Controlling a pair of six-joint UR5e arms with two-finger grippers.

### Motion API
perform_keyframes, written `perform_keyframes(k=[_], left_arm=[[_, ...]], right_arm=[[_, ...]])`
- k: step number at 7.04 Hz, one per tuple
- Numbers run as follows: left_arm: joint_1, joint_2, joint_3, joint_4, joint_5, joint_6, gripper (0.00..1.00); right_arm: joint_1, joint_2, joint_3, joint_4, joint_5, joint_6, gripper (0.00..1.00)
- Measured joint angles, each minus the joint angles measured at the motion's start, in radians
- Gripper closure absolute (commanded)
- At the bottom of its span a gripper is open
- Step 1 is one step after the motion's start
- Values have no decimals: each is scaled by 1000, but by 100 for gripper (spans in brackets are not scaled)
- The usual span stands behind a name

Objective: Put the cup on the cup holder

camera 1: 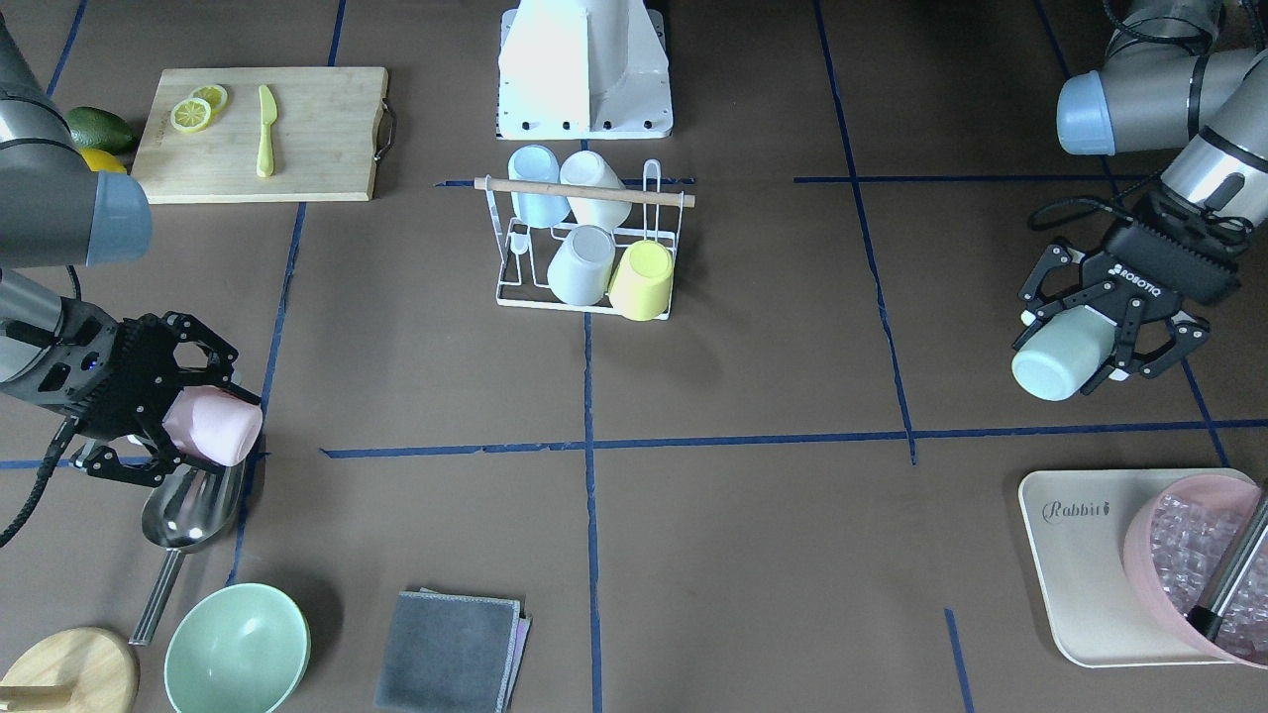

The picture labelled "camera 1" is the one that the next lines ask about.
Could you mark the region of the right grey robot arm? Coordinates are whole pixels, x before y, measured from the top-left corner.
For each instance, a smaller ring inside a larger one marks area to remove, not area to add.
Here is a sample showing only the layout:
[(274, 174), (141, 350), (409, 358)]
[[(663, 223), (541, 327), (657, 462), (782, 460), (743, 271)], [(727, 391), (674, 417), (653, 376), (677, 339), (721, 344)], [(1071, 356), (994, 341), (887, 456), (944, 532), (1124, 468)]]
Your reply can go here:
[(96, 477), (153, 487), (242, 464), (262, 410), (232, 381), (235, 348), (191, 315), (117, 320), (23, 274), (136, 260), (153, 216), (139, 181), (86, 165), (11, 36), (1, 55), (3, 393), (62, 416)]

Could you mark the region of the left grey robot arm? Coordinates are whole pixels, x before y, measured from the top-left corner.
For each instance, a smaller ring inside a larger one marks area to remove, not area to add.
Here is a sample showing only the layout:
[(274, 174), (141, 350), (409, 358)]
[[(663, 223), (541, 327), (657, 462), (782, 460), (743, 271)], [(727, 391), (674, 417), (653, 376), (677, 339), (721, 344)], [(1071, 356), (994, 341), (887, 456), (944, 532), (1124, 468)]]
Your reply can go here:
[(1239, 289), (1239, 259), (1265, 230), (1265, 23), (1241, 3), (1252, 46), (1216, 49), (1224, 1), (1134, 1), (1113, 15), (1104, 67), (1069, 77), (1056, 129), (1066, 154), (1163, 148), (1131, 208), (1071, 197), (1082, 217), (1112, 222), (1092, 250), (1056, 239), (1019, 287), (1026, 326), (1011, 374), (1033, 397), (1061, 401), (1106, 381), (1154, 378), (1208, 341), (1186, 303)]

